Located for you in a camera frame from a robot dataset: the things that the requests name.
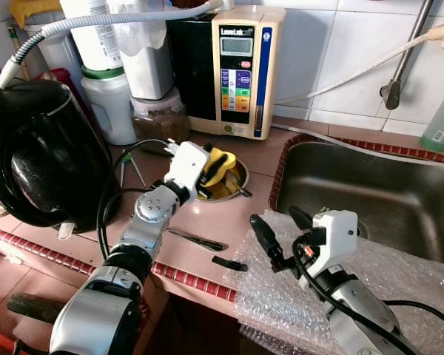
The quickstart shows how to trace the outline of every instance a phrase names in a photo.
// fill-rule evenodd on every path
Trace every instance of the pink countertop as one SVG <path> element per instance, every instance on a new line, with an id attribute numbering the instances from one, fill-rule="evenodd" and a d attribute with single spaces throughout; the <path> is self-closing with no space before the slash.
<path id="1" fill-rule="evenodd" d="M 420 149 L 418 138 L 416 137 L 292 119 L 278 118 L 277 122 L 299 126 L 300 128 L 310 129 L 333 137 Z M 253 198 L 247 199 L 237 196 L 231 200 L 219 203 L 196 201 L 192 204 L 187 204 L 181 207 L 172 218 L 170 226 L 187 231 L 190 234 L 227 244 L 229 248 L 217 253 L 217 255 L 226 259 L 233 258 L 238 246 L 249 230 L 249 216 L 253 213 L 263 214 L 263 211 L 269 208 L 269 193 L 280 153 L 285 142 L 296 135 L 294 132 L 272 129 L 266 141 L 250 141 L 242 138 L 193 132 L 190 137 L 191 141 L 199 144 L 213 143 L 222 150 L 235 153 L 246 164 L 249 169 L 249 183 L 246 188 L 253 194 Z M 120 152 L 121 149 L 117 147 L 113 150 L 114 156 Z M 162 178 L 169 168 L 169 159 L 160 155 L 136 152 L 133 156 L 147 183 Z M 128 166 L 125 171 L 124 187 L 142 187 L 131 166 Z M 125 196 L 117 216 L 109 224 L 107 234 L 111 244 L 116 242 L 124 233 L 136 197 L 137 195 Z M 59 241 L 54 229 L 30 226 L 21 223 L 10 215 L 0 218 L 0 229 L 90 265 L 99 266 L 102 263 L 95 231 L 73 235 L 68 240 Z M 172 234 L 164 233 L 162 247 L 156 261 L 211 283 L 226 285 L 227 282 L 223 275 L 227 273 L 227 270 L 211 262 L 213 255 L 214 253 L 194 243 Z M 226 314 L 232 313 L 232 304 L 230 302 L 224 301 L 220 297 L 214 297 L 211 294 L 203 294 L 195 287 L 190 288 L 187 285 L 177 283 L 175 280 L 163 276 L 155 279 L 155 284 L 167 291 L 179 294 L 218 311 Z"/>

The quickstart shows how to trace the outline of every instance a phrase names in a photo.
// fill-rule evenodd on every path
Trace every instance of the sink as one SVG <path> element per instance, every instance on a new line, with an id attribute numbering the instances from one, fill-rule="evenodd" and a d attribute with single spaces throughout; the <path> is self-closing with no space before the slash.
<path id="1" fill-rule="evenodd" d="M 291 205 L 356 212 L 360 237 L 444 263 L 444 168 L 299 143 L 288 151 L 276 199 L 279 212 Z"/>

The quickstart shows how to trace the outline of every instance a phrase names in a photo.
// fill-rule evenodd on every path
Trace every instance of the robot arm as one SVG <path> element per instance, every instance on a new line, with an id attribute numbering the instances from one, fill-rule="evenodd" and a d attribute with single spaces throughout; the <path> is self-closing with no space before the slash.
<path id="1" fill-rule="evenodd" d="M 307 273 L 334 300 L 355 313 L 380 326 L 396 337 L 416 355 L 416 350 L 403 336 L 400 324 L 391 309 L 379 300 L 353 274 L 347 274 L 340 263 L 357 248 L 357 215 L 349 211 L 328 211 L 316 214 L 312 219 L 305 212 L 292 206 L 290 215 L 303 231 L 297 240 L 304 249 L 301 258 Z M 285 260 L 283 250 L 275 239 L 275 233 L 259 216 L 252 215 L 252 228 L 263 249 L 270 257 L 274 272 L 290 269 L 307 291 L 309 283 L 294 257 Z M 323 307 L 329 321 L 332 336 L 348 355 L 404 355 L 397 346 L 378 333 L 354 320 L 323 298 Z"/>
<path id="2" fill-rule="evenodd" d="M 171 216 L 197 197 L 196 185 L 209 160 L 199 146 L 170 143 L 174 155 L 164 183 L 142 194 L 128 229 L 59 314 L 51 355 L 132 354 L 138 337 L 143 284 Z"/>

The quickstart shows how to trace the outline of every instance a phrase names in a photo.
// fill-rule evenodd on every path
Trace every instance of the black kettle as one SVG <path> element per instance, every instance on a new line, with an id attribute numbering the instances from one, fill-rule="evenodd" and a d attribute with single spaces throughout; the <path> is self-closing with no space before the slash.
<path id="1" fill-rule="evenodd" d="M 111 171 L 66 85 L 40 80 L 0 89 L 0 203 L 13 216 L 92 230 Z M 109 193 L 119 189 L 113 175 Z"/>

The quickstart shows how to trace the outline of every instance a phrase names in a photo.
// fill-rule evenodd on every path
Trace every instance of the green lid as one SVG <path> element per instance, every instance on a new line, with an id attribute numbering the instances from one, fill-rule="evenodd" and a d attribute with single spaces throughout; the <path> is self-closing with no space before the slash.
<path id="1" fill-rule="evenodd" d="M 82 74 L 89 79 L 110 79 L 116 76 L 124 74 L 124 68 L 119 67 L 115 69 L 107 69 L 107 70 L 91 70 L 84 65 L 81 67 Z"/>

